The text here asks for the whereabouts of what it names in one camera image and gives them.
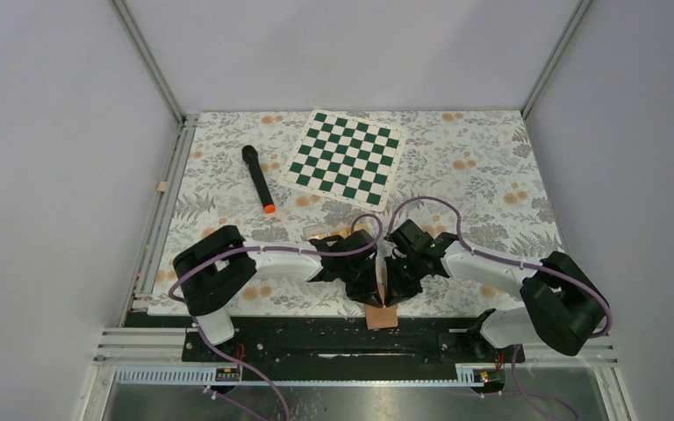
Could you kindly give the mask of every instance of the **purple cable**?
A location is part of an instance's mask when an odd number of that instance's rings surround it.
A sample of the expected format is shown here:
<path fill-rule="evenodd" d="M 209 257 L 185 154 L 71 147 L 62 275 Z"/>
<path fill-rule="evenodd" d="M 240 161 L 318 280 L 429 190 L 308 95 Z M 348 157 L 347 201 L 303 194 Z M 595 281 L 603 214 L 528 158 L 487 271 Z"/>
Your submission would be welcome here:
<path fill-rule="evenodd" d="M 451 203 L 446 202 L 445 200 L 439 199 L 437 197 L 430 197 L 430 196 L 417 196 L 412 199 L 407 199 L 404 202 L 402 202 L 397 209 L 394 211 L 394 214 L 391 216 L 391 221 L 389 223 L 389 232 L 394 227 L 394 221 L 396 220 L 399 211 L 402 210 L 407 204 L 412 203 L 412 202 L 417 202 L 419 200 L 431 200 L 434 202 L 438 202 L 441 204 L 446 205 L 449 209 L 451 209 L 455 213 L 455 233 L 456 236 L 458 236 L 458 242 L 461 243 L 461 246 L 466 249 L 466 251 L 472 253 L 472 254 L 479 254 L 480 256 L 484 257 L 485 259 L 493 260 L 499 263 L 503 263 L 506 265 L 510 266 L 515 266 L 519 267 L 520 266 L 520 261 L 518 260 L 513 260 L 513 259 L 507 259 L 505 257 L 500 257 L 497 256 L 496 254 L 492 253 L 487 253 L 482 250 L 474 250 L 471 248 L 469 243 L 466 242 L 466 240 L 463 239 L 462 235 L 462 230 L 461 230 L 461 212 L 458 211 L 458 209 L 452 205 Z M 553 269 L 546 268 L 543 265 L 537 265 L 534 263 L 523 263 L 524 268 L 528 269 L 533 269 L 533 270 L 540 270 L 546 274 L 556 276 L 557 278 L 571 283 L 572 285 L 575 285 L 576 287 L 580 288 L 582 291 L 587 293 L 589 296 L 592 296 L 596 302 L 603 308 L 603 312 L 606 314 L 606 325 L 603 326 L 603 329 L 601 329 L 599 332 L 595 332 L 591 335 L 591 338 L 598 338 L 601 336 L 604 336 L 608 333 L 608 331 L 611 330 L 611 326 L 613 325 L 613 313 L 611 312 L 611 309 L 608 307 L 608 304 L 606 303 L 606 300 L 603 299 L 602 296 L 600 296 L 599 293 L 595 292 L 592 288 L 588 287 L 584 283 L 578 281 L 577 279 L 573 278 L 572 276 L 565 275 L 563 273 L 557 272 Z"/>
<path fill-rule="evenodd" d="M 378 242 L 378 240 L 380 240 L 381 234 L 384 232 L 384 226 L 381 224 L 381 219 L 379 219 L 376 215 L 373 215 L 372 213 L 363 213 L 361 215 L 358 215 L 357 218 L 355 218 L 355 220 L 353 221 L 353 224 L 351 225 L 351 229 L 355 228 L 355 223 L 358 220 L 360 220 L 361 218 L 365 218 L 365 217 L 374 218 L 376 220 L 376 222 L 378 223 L 378 234 L 366 246 L 363 246 L 363 247 L 360 247 L 360 248 L 357 248 L 355 250 L 351 250 L 351 251 L 348 251 L 348 252 L 319 252 L 319 251 L 314 251 L 314 250 L 300 250 L 300 249 L 295 248 L 295 247 L 287 247 L 287 246 L 265 246 L 265 247 L 248 246 L 248 247 L 235 248 L 233 250 L 228 250 L 226 252 L 223 252 L 223 253 L 221 253 L 217 256 L 214 256 L 214 257 L 204 261 L 203 263 L 194 267 L 190 272 L 184 274 L 169 289 L 169 292 L 168 292 L 169 298 L 171 298 L 174 301 L 184 303 L 184 300 L 181 297 L 179 297 L 175 294 L 176 289 L 178 289 L 183 283 L 187 282 L 188 279 L 190 279 L 195 274 L 199 273 L 201 270 L 203 270 L 205 268 L 208 268 L 210 265 L 215 264 L 219 260 L 227 259 L 227 258 L 229 258 L 229 257 L 231 257 L 235 254 L 238 254 L 238 253 L 273 251 L 273 252 L 291 252 L 291 253 L 312 254 L 312 255 L 323 256 L 323 257 L 345 257 L 345 256 L 353 255 L 353 254 L 362 253 L 362 252 L 370 249 L 371 247 L 375 246 L 376 243 Z M 193 317 L 192 320 L 197 324 L 197 318 Z M 197 331 L 200 334 L 200 338 L 203 339 L 203 342 L 214 353 L 216 353 L 218 356 L 220 356 L 221 358 L 223 358 L 225 360 L 229 360 L 233 363 L 242 365 L 243 367 L 246 367 L 249 370 L 251 370 L 256 375 L 259 375 L 275 391 L 275 394 L 277 395 L 278 399 L 280 399 L 280 402 L 283 404 L 283 409 L 285 410 L 286 421 L 290 420 L 290 409 L 288 408 L 288 404 L 285 402 L 285 397 L 280 392 L 280 389 L 278 389 L 277 386 L 262 371 L 260 371 L 257 368 L 251 366 L 250 364 L 247 364 L 246 362 L 244 362 L 242 360 L 237 360 L 230 355 L 226 355 L 225 353 L 220 351 L 217 347 L 215 347 L 215 345 L 213 345 L 211 343 L 211 341 L 208 339 L 208 337 L 205 336 L 205 333 L 203 332 L 202 329 L 198 329 Z M 243 410 L 245 410 L 246 412 L 248 412 L 249 414 L 251 414 L 254 417 L 257 417 L 259 419 L 263 419 L 263 420 L 267 421 L 267 419 L 265 417 L 262 417 L 261 415 L 257 414 L 256 412 L 254 412 L 250 408 L 244 406 L 241 403 L 238 403 L 238 402 L 234 401 L 232 398 L 230 398 L 228 396 L 224 397 L 224 400 L 242 408 Z"/>
<path fill-rule="evenodd" d="M 556 397 L 554 395 L 548 395 L 546 393 L 526 392 L 525 390 L 523 390 L 523 388 L 520 386 L 520 383 L 518 382 L 518 376 L 515 374 L 515 360 L 518 357 L 519 350 L 520 345 L 516 345 L 513 351 L 513 360 L 510 362 L 510 373 L 513 375 L 513 383 L 515 383 L 515 387 L 518 389 L 520 395 L 523 396 L 523 399 L 526 399 L 526 402 L 528 402 L 528 404 L 531 405 L 531 408 L 533 408 L 536 412 L 542 414 L 547 419 L 550 419 L 552 421 L 561 421 L 559 418 L 549 414 L 548 412 L 543 410 L 539 405 L 535 404 L 530 396 L 538 396 L 548 399 L 554 399 L 555 401 L 559 402 L 559 404 L 561 404 L 563 407 L 567 408 L 568 410 L 570 410 L 570 412 L 572 412 L 572 415 L 575 416 L 575 421 L 579 421 L 580 414 L 577 413 L 577 410 L 575 410 L 575 408 L 573 408 L 572 405 L 565 402 L 563 399 L 560 399 L 559 397 Z"/>
<path fill-rule="evenodd" d="M 197 318 L 193 317 L 192 320 L 197 324 Z M 224 360 L 229 360 L 234 364 L 239 364 L 242 367 L 246 367 L 247 369 L 251 370 L 252 373 L 255 373 L 256 375 L 259 375 L 260 378 L 262 378 L 273 389 L 273 391 L 275 391 L 275 394 L 277 395 L 277 398 L 280 399 L 280 403 L 283 405 L 283 409 L 285 410 L 285 421 L 290 421 L 290 409 L 288 408 L 288 403 L 285 402 L 285 396 L 283 396 L 283 393 L 281 393 L 280 389 L 277 388 L 277 386 L 269 379 L 269 377 L 267 377 L 262 371 L 258 370 L 257 368 L 255 368 L 251 364 L 247 364 L 246 362 L 244 362 L 242 360 L 237 360 L 234 357 L 232 357 L 231 355 L 227 355 L 223 351 L 219 350 L 215 345 L 213 345 L 211 343 L 211 340 L 208 339 L 208 337 L 205 335 L 205 332 L 203 332 L 202 329 L 197 329 L 197 332 L 200 333 L 200 338 L 203 340 L 203 342 L 211 349 L 211 351 L 216 353 L 219 357 L 223 358 Z M 242 408 L 246 412 L 248 412 L 252 415 L 255 415 L 256 417 L 259 417 L 260 419 L 264 419 L 265 421 L 267 421 L 267 419 L 265 417 L 262 417 L 262 416 L 256 414 L 256 412 L 254 412 L 254 410 L 244 406 L 243 403 L 238 403 L 228 396 L 225 399 L 228 402 L 233 403 L 236 406 Z"/>
<path fill-rule="evenodd" d="M 255 417 L 255 418 L 259 419 L 260 421 L 270 421 L 270 420 L 266 419 L 265 417 L 263 417 L 262 415 L 256 413 L 254 410 L 252 410 L 251 408 L 249 408 L 249 407 L 246 406 L 245 404 L 243 404 L 243 403 L 238 403 L 238 402 L 234 401 L 232 398 L 230 398 L 230 397 L 228 397 L 228 396 L 226 396 L 226 395 L 224 395 L 224 394 L 222 394 L 222 393 L 213 392 L 213 398 L 214 398 L 214 399 L 219 398 L 219 397 L 220 397 L 221 399 L 223 399 L 224 401 L 230 403 L 231 405 L 243 409 L 243 410 L 246 411 L 249 415 L 251 415 L 252 417 Z"/>

